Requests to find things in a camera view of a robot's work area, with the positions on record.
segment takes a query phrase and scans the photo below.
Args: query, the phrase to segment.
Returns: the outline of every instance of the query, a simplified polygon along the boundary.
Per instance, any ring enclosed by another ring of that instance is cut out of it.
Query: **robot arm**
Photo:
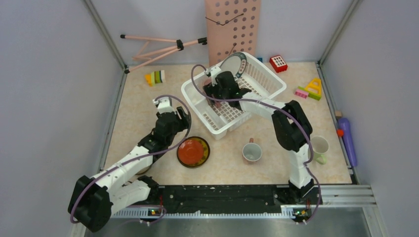
[[[211,83],[204,86],[204,92],[207,95],[216,99],[252,99],[281,108],[296,118],[308,135],[312,133],[313,129],[310,122],[297,101],[276,102],[263,98],[247,88],[239,88],[233,74],[229,71],[222,72],[218,66],[212,67],[206,74],[211,76]],[[290,123],[285,114],[260,103],[250,101],[228,103],[231,107],[251,112],[273,122],[279,144],[289,151],[291,163],[290,188],[293,190],[296,199],[303,198],[313,188],[314,181],[304,165],[308,161],[308,144],[296,124]]]
[[[175,111],[170,98],[163,97],[154,103],[158,110],[158,119],[151,133],[141,139],[137,146],[120,161],[91,178],[81,177],[74,187],[68,207],[69,213],[87,185],[105,172],[114,169],[93,184],[76,207],[74,217],[92,232],[100,230],[114,213],[135,202],[147,199],[150,192],[158,188],[158,184],[147,176],[139,177],[129,185],[123,186],[123,184],[137,172],[150,167],[164,153],[130,160],[167,149],[172,144],[175,135],[189,127],[189,117],[182,107],[178,107]]]

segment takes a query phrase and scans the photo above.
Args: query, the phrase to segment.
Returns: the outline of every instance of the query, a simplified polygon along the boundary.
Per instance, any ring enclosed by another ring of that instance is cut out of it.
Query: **pink block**
[[[295,94],[296,95],[298,95],[298,96],[300,96],[300,97],[302,97],[302,98],[307,98],[307,96],[308,96],[308,92],[307,91],[303,91],[303,90],[300,90],[300,89],[297,89],[296,91],[295,91]]]

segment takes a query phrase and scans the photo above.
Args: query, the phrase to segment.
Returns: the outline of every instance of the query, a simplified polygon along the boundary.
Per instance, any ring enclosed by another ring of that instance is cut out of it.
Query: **pink tripod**
[[[148,64],[150,64],[154,61],[157,61],[161,58],[164,58],[168,55],[171,55],[171,54],[173,54],[177,51],[182,51],[184,49],[184,47],[191,46],[191,45],[198,44],[198,43],[201,43],[202,45],[207,44],[207,37],[196,39],[196,40],[189,41],[189,42],[186,42],[186,43],[183,43],[180,39],[178,39],[178,40],[171,39],[170,40],[170,39],[150,38],[150,37],[140,37],[140,36],[126,36],[126,35],[121,35],[121,38],[122,39],[131,39],[131,40],[132,39],[133,40],[136,40],[136,39],[137,40],[146,40],[145,44],[141,47],[140,51],[135,56],[133,56],[132,59],[134,61],[140,61],[140,60],[144,60],[144,59],[147,60],[147,61],[140,64],[140,65],[137,65],[137,66],[134,66],[134,67],[130,67],[129,69],[126,69],[125,70],[126,74],[128,74],[128,73],[130,73],[130,72],[132,72],[136,69],[139,69],[143,66],[146,66],[146,65],[148,65]],[[176,46],[162,48],[162,49],[155,50],[155,51],[152,51],[152,52],[149,52],[149,53],[141,54],[142,51],[147,47],[148,43],[150,43],[150,41],[172,42],[172,43],[176,43]],[[150,57],[152,55],[156,55],[156,54],[159,54],[159,53],[163,53],[163,54],[161,54],[157,57],[154,57],[154,58]]]

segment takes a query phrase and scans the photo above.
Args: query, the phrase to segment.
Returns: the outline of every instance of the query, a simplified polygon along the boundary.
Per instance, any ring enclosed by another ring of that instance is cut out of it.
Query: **plastic basket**
[[[259,60],[248,53],[244,52],[244,54],[247,57],[247,65],[245,72],[237,81],[240,88],[249,88],[254,93],[269,99],[273,99],[287,88],[285,82]],[[196,75],[194,80],[200,86],[207,78],[202,72]],[[251,118],[251,113],[232,108],[226,102],[221,102],[220,108],[208,105],[206,98],[196,91],[191,80],[187,80],[181,90],[191,109],[216,140],[221,139],[227,134],[227,131],[233,131]]]

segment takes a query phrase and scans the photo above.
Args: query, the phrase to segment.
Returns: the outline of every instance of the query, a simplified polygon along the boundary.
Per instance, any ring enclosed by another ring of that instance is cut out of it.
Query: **white wall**
[[[0,236],[67,236],[121,70],[82,1],[0,5]]]
[[[325,65],[390,236],[418,236],[419,1],[363,1]]]
[[[204,0],[93,0],[113,41],[127,64],[143,41],[120,34],[190,41],[207,35]],[[280,53],[287,61],[319,60],[351,0],[263,0],[256,56]],[[149,49],[172,44],[156,42]],[[156,64],[208,61],[208,48],[194,45]]]

